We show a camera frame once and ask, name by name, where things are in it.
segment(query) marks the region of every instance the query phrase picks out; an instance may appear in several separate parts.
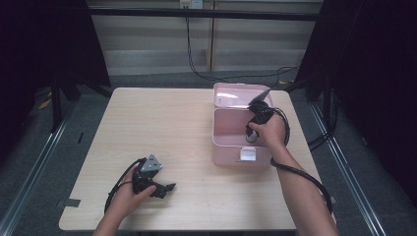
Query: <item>pink container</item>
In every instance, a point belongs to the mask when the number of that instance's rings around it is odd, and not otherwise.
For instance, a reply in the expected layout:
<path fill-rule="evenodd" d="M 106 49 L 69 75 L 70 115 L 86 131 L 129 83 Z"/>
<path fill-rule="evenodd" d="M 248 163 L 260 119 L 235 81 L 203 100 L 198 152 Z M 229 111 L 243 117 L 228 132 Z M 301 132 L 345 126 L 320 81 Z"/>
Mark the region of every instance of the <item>pink container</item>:
<path fill-rule="evenodd" d="M 212 161 L 217 165 L 269 167 L 271 153 L 262 138 L 246 141 L 246 125 L 254 116 L 248 103 L 268 89 L 256 85 L 214 85 Z M 265 102 L 272 106 L 268 95 Z"/>

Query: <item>hand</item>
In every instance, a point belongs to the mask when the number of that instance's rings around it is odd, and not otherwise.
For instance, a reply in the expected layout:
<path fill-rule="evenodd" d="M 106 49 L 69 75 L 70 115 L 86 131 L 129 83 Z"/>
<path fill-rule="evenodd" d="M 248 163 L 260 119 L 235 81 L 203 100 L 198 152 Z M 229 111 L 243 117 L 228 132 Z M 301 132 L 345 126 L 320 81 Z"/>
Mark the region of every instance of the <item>hand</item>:
<path fill-rule="evenodd" d="M 141 191 L 138 195 L 135 195 L 131 181 L 136 168 L 138 168 L 138 165 L 132 167 L 125 178 L 123 178 L 122 185 L 116 192 L 104 217 L 98 223 L 93 233 L 94 236 L 116 235 L 122 220 L 132 213 L 142 200 L 149 197 L 156 190 L 156 186 L 152 185 Z"/>
<path fill-rule="evenodd" d="M 249 127 L 260 134 L 260 137 L 267 142 L 269 148 L 276 145 L 285 146 L 285 124 L 282 118 L 277 114 L 273 114 L 264 125 L 258 125 L 251 122 L 249 123 Z"/>
<path fill-rule="evenodd" d="M 138 165 L 132 167 L 126 174 L 125 178 L 122 180 L 122 185 L 111 201 L 110 207 L 108 208 L 106 214 L 112 214 L 113 216 L 117 216 L 120 220 L 122 220 L 127 215 L 132 213 L 132 211 L 138 207 L 142 200 L 149 197 L 156 190 L 155 186 L 149 186 L 142 192 L 135 195 L 133 192 L 132 183 L 130 182 L 132 181 L 133 173 L 136 168 L 138 168 Z"/>

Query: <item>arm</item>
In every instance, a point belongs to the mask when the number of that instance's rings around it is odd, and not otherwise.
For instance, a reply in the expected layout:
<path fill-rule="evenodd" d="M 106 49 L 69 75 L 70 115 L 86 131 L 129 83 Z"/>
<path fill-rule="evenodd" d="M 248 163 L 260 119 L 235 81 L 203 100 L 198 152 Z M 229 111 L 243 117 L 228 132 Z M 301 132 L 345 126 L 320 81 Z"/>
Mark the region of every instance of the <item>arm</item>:
<path fill-rule="evenodd" d="M 126 174 L 122 183 L 132 181 L 133 172 L 135 166 Z M 104 235 L 116 235 L 117 229 L 119 228 L 122 220 L 129 215 L 139 203 L 145 198 L 149 197 L 156 187 L 150 186 L 144 191 L 140 192 L 138 195 L 135 195 L 132 189 L 132 184 L 127 183 L 120 186 L 119 190 L 116 192 L 113 201 L 110 204 L 107 212 L 104 214 L 104 217 L 98 223 L 93 235 L 94 236 L 104 236 Z"/>
<path fill-rule="evenodd" d="M 285 128 L 282 119 L 273 115 L 264 125 L 249 126 L 263 137 L 275 162 L 304 169 L 292 157 L 284 144 Z M 335 223 L 328 212 L 317 187 L 294 173 L 277 169 L 282 194 L 300 235 L 338 235 Z"/>

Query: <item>black curtain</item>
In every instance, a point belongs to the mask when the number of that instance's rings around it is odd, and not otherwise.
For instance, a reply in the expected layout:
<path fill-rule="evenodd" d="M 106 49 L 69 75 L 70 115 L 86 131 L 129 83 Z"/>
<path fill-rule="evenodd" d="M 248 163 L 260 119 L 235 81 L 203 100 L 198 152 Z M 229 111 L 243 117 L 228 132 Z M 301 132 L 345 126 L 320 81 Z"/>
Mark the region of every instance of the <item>black curtain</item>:
<path fill-rule="evenodd" d="M 37 89 L 64 85 L 110 86 L 91 16 L 42 8 L 86 8 L 85 0 L 2 1 L 0 8 L 0 155 L 6 159 Z"/>
<path fill-rule="evenodd" d="M 417 2 L 325 1 L 297 81 L 330 79 L 341 107 L 417 206 Z"/>

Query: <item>forearm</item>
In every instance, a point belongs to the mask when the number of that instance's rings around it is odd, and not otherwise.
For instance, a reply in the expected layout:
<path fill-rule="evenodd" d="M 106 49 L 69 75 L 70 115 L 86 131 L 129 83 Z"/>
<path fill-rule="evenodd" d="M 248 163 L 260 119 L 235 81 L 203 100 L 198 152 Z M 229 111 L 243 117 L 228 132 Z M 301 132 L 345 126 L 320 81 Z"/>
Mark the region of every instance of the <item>forearm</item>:
<path fill-rule="evenodd" d="M 270 145 L 275 162 L 304 170 L 283 145 Z M 277 169 L 282 193 L 300 235 L 337 235 L 317 187 L 302 176 Z"/>
<path fill-rule="evenodd" d="M 108 213 L 100 220 L 92 235 L 114 236 L 117 234 L 117 230 L 122 220 L 123 218 Z"/>

